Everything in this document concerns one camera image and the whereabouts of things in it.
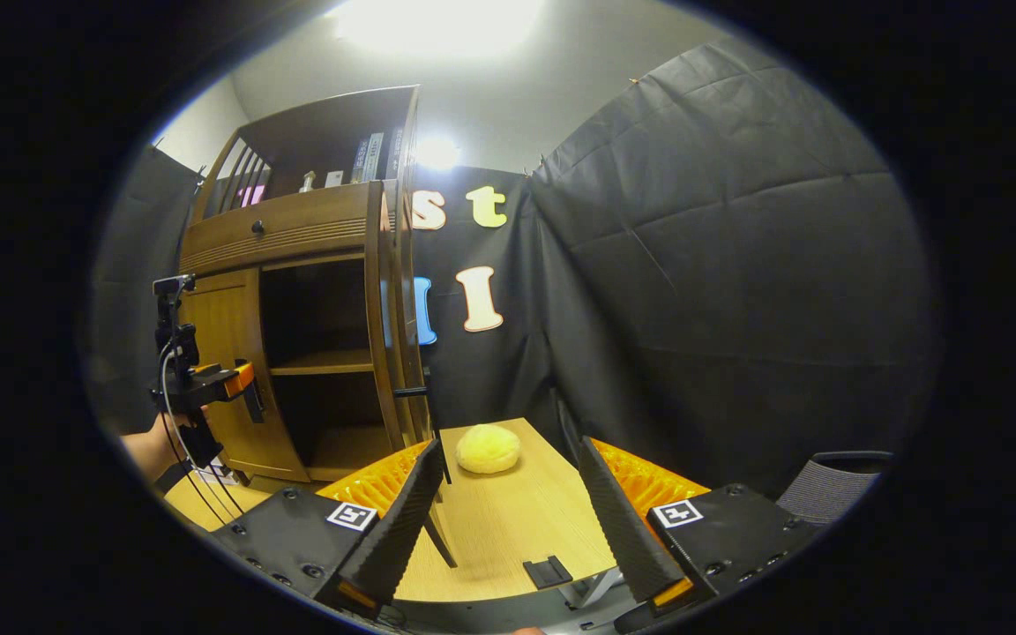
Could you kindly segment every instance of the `wall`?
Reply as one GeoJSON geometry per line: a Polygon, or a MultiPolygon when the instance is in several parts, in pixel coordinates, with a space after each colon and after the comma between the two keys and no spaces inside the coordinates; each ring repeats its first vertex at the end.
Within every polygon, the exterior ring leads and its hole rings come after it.
{"type": "Polygon", "coordinates": [[[186,168],[197,172],[205,165],[208,171],[234,130],[249,122],[233,79],[226,76],[190,102],[154,139],[163,137],[158,149],[186,168]]]}

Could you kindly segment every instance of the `book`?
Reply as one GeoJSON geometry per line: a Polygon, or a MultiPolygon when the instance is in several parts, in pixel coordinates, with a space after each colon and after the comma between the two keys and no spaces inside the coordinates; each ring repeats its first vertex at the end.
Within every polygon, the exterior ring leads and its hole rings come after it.
{"type": "Polygon", "coordinates": [[[356,163],[351,168],[351,181],[353,184],[362,184],[364,181],[364,165],[367,162],[367,140],[359,141],[359,149],[356,151],[356,163]]]}
{"type": "Polygon", "coordinates": [[[391,137],[391,156],[386,162],[386,177],[398,178],[398,155],[402,152],[402,126],[394,129],[391,137]]]}
{"type": "Polygon", "coordinates": [[[374,181],[378,177],[379,155],[383,153],[383,133],[371,134],[367,142],[367,161],[364,162],[364,181],[374,181]]]}

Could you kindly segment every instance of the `cabinet shelf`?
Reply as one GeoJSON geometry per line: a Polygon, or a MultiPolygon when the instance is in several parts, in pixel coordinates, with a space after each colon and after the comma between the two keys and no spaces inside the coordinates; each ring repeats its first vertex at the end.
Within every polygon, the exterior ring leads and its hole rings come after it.
{"type": "Polygon", "coordinates": [[[371,373],[370,348],[348,351],[315,351],[271,367],[271,375],[334,375],[338,373],[371,373]]]}
{"type": "Polygon", "coordinates": [[[382,423],[335,426],[316,435],[311,456],[304,461],[305,469],[313,480],[339,480],[390,453],[391,442],[382,423]]]}

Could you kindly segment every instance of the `cutout letter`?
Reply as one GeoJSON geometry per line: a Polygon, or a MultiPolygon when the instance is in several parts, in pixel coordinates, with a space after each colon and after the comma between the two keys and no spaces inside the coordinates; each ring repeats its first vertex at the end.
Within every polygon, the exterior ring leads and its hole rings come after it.
{"type": "Polygon", "coordinates": [[[457,281],[464,287],[464,304],[468,306],[468,320],[464,329],[471,332],[496,329],[504,324],[505,317],[492,306],[491,266],[472,266],[457,272],[457,281]]]}
{"type": "Polygon", "coordinates": [[[418,190],[412,194],[415,204],[415,230],[440,230],[445,226],[445,212],[440,205],[445,204],[445,197],[441,192],[431,192],[429,190],[418,190]]]}
{"type": "Polygon", "coordinates": [[[492,185],[477,188],[472,192],[464,194],[464,198],[472,201],[472,220],[475,220],[477,225],[483,225],[485,228],[499,228],[499,226],[508,223],[508,216],[505,216],[504,213],[497,213],[497,204],[502,204],[505,201],[505,196],[498,194],[492,185]]]}
{"type": "Polygon", "coordinates": [[[418,315],[418,342],[420,345],[437,341],[437,333],[431,329],[431,314],[426,309],[426,297],[430,290],[430,278],[415,276],[415,314],[418,315]]]}

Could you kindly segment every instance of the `yellow sponge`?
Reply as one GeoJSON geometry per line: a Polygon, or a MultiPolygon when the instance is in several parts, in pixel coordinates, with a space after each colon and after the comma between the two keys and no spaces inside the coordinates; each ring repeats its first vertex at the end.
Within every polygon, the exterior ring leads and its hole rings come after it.
{"type": "Polygon", "coordinates": [[[457,464],[481,474],[510,469],[519,459],[519,437],[499,426],[472,426],[457,442],[457,464]]]}

